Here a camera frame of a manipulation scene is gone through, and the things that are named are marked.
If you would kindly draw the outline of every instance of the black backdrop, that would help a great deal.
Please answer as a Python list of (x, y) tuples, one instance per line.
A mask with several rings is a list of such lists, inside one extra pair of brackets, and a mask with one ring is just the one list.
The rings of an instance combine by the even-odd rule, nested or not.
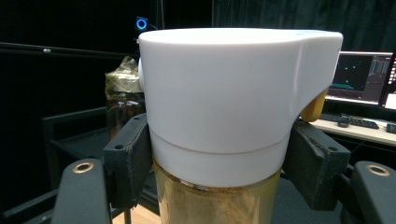
[(394, 0), (214, 0), (217, 27), (317, 29), (344, 35), (342, 50), (396, 50)]
[(138, 54), (137, 16), (149, 30), (210, 27), (212, 3), (0, 0), (0, 211), (50, 190), (41, 119), (105, 106), (105, 73)]

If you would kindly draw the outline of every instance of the computer monitor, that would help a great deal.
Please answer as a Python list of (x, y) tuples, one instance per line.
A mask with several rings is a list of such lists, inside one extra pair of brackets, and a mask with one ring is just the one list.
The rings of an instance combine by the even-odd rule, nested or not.
[(396, 54), (390, 62), (384, 91), (381, 97), (381, 107), (396, 110)]
[(341, 51), (326, 100), (380, 106), (391, 52)]

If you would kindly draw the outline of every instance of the blue light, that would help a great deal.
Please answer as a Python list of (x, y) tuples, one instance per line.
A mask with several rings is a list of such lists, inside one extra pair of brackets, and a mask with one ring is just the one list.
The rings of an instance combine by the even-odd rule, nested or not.
[(144, 19), (139, 19), (136, 21), (136, 27), (139, 30), (146, 30), (146, 28), (148, 27), (148, 23)]

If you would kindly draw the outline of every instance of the desk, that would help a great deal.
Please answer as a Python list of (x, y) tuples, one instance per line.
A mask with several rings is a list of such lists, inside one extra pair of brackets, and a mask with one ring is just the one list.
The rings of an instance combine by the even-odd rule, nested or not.
[(347, 128), (338, 127), (336, 122), (318, 119), (311, 122), (316, 128), (324, 132), (340, 134), (347, 137), (359, 138), (364, 141), (375, 142), (388, 146), (396, 146), (396, 134), (387, 133), (386, 128), (379, 126), (379, 129), (369, 129), (359, 126), (349, 125)]

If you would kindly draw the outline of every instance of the black curtain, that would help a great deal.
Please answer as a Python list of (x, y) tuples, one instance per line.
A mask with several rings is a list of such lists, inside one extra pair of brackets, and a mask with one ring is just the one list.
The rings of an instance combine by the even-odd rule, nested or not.
[(214, 0), (215, 27), (315, 29), (344, 35), (342, 50), (396, 50), (394, 0)]
[(0, 0), (0, 42), (135, 53), (136, 17), (160, 26), (158, 5), (157, 0)]
[(163, 0), (165, 29), (212, 26), (212, 0)]

